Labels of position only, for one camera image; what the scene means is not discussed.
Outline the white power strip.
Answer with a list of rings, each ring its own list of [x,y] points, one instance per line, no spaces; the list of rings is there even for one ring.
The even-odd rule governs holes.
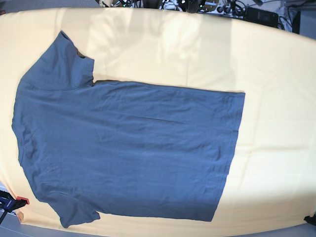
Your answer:
[[[218,0],[199,0],[198,2],[199,2],[198,12],[212,12],[219,5]],[[185,0],[163,0],[159,9],[177,10],[177,11],[186,12]]]

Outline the black power adapter brick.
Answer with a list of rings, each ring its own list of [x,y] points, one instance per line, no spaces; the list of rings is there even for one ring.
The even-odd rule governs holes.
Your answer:
[[[248,7],[245,12],[244,20],[268,27],[278,27],[277,13],[269,12],[266,10],[260,10],[257,8]]]

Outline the black clamp at right edge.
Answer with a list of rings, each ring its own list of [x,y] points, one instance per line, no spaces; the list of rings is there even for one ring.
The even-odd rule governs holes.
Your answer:
[[[310,225],[316,226],[316,214],[313,216],[306,216],[304,221]]]

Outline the blue-grey T-shirt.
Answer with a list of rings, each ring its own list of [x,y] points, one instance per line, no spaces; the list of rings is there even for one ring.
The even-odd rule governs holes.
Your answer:
[[[210,222],[245,94],[94,82],[93,69],[60,32],[19,82],[12,129],[36,199],[64,228],[100,213]]]

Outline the blue and red clamp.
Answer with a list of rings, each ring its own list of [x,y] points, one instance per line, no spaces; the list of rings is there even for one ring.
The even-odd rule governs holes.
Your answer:
[[[3,210],[3,214],[0,217],[0,223],[8,213],[15,211],[25,205],[30,204],[29,200],[24,197],[13,198],[13,196],[5,191],[0,191],[0,208]]]

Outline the yellow table cloth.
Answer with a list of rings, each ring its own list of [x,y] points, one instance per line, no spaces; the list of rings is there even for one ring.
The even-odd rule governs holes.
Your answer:
[[[20,78],[63,31],[95,80],[243,91],[236,152],[211,222],[101,214],[68,232],[225,237],[303,223],[316,210],[316,42],[225,17],[144,8],[55,8],[0,18],[0,181],[30,204],[24,225],[62,230],[33,195],[12,131]]]

